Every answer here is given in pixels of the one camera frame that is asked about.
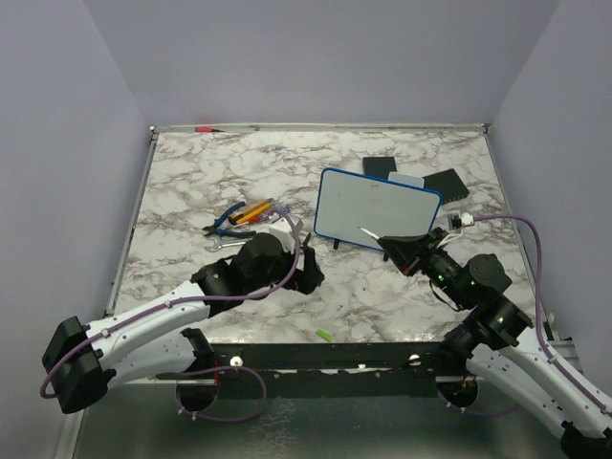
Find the green capped white marker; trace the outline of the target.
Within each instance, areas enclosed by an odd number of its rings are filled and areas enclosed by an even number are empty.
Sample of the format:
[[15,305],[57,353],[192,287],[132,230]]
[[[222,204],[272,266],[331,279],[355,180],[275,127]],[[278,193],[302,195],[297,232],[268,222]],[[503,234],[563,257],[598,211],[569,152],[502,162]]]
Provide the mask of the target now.
[[367,236],[369,236],[370,238],[374,239],[375,241],[378,241],[380,239],[380,236],[375,234],[373,231],[369,230],[369,229],[365,229],[363,227],[359,227],[359,229],[366,234]]

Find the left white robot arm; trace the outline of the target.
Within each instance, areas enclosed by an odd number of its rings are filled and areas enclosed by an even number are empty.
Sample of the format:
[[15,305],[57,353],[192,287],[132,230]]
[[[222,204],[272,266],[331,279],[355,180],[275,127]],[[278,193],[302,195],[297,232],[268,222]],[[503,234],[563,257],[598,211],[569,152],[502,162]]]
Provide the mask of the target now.
[[40,395],[73,414],[123,383],[168,373],[201,377],[214,358],[194,323],[279,289],[309,295],[323,280],[313,248],[286,250],[273,235],[258,233],[237,254],[205,265],[140,307],[89,323],[62,320],[42,356]]

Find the blue framed whiteboard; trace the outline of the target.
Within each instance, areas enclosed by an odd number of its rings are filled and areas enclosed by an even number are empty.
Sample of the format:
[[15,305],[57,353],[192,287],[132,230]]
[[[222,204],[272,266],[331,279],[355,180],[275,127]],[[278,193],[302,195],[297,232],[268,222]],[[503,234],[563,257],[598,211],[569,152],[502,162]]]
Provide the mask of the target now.
[[321,172],[314,233],[377,250],[378,236],[420,236],[433,227],[440,193],[337,168]]

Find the green marker cap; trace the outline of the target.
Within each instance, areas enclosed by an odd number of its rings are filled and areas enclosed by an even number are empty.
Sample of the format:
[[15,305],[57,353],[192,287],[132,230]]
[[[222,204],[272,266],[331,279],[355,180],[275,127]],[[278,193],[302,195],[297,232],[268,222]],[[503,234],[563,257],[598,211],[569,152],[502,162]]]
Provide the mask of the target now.
[[331,341],[332,337],[324,330],[321,329],[317,329],[316,330],[316,335],[319,336],[322,339],[325,339],[326,341]]

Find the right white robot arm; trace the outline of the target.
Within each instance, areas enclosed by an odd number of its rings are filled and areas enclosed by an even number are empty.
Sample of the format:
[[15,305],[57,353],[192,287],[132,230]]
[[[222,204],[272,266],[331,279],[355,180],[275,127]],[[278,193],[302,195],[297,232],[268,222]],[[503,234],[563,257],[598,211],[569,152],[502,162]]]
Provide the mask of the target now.
[[493,254],[459,265],[444,249],[447,233],[379,236],[376,241],[405,276],[425,275],[461,310],[464,320],[444,335],[441,366],[465,369],[495,385],[531,412],[569,458],[611,455],[611,399],[549,343],[505,295],[511,284]]

